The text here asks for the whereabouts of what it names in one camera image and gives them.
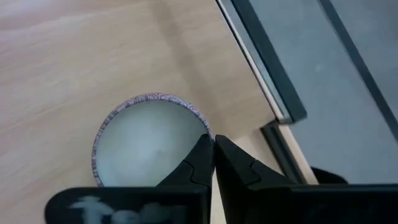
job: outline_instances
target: black plastic part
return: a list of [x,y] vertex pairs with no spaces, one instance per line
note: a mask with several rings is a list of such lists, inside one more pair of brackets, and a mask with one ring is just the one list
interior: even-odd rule
[[293,180],[298,184],[307,184],[307,180],[305,180],[305,177],[302,174],[297,161],[292,155],[292,151],[280,133],[278,126],[279,124],[276,122],[269,123],[261,128],[261,132],[268,142],[268,145],[270,146],[283,173],[290,180]]
[[225,136],[216,136],[215,161],[228,224],[251,223],[245,220],[252,203],[257,200],[258,190],[295,184],[257,161]]
[[[127,214],[128,219],[141,219],[140,223],[205,224],[208,220],[202,213],[208,206],[207,190],[199,185],[68,189],[47,203],[45,221],[47,224],[110,224],[126,218]],[[96,214],[90,217],[89,213],[93,212]]]
[[202,210],[202,217],[210,222],[211,182],[215,169],[213,140],[209,135],[200,137],[190,153],[158,186],[199,185],[207,188],[207,207]]
[[231,0],[231,2],[289,112],[289,118],[280,122],[294,123],[305,118],[307,112],[304,105],[286,74],[285,68],[281,64],[252,4],[249,0]]

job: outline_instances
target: wood grain surface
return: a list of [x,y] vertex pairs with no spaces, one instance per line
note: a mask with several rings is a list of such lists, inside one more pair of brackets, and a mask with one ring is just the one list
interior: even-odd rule
[[230,138],[274,119],[213,0],[0,0],[1,223],[43,223],[53,194],[94,185],[101,122],[148,92]]

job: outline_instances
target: milky liquid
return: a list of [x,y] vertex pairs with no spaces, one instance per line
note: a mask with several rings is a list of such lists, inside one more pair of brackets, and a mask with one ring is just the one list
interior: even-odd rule
[[159,100],[132,105],[109,122],[98,141],[98,175],[105,186],[156,186],[206,133],[182,106]]

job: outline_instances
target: black frame edge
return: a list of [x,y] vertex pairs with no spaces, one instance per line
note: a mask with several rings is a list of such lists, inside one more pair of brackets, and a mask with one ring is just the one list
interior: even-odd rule
[[279,124],[277,122],[271,122],[261,128],[261,133],[271,148],[282,172],[297,184],[307,184],[307,180],[300,170],[300,167],[290,151],[282,133],[279,131],[278,126]]
[[231,2],[289,112],[290,119],[280,122],[294,123],[305,118],[307,112],[305,111],[304,105],[290,81],[290,78],[287,76],[253,6],[249,0],[231,0]]

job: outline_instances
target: round container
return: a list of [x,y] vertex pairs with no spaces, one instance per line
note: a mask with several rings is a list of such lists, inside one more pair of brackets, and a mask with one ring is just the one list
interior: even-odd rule
[[202,134],[213,135],[191,103],[149,93],[117,106],[101,125],[91,156],[98,186],[153,187],[188,155]]

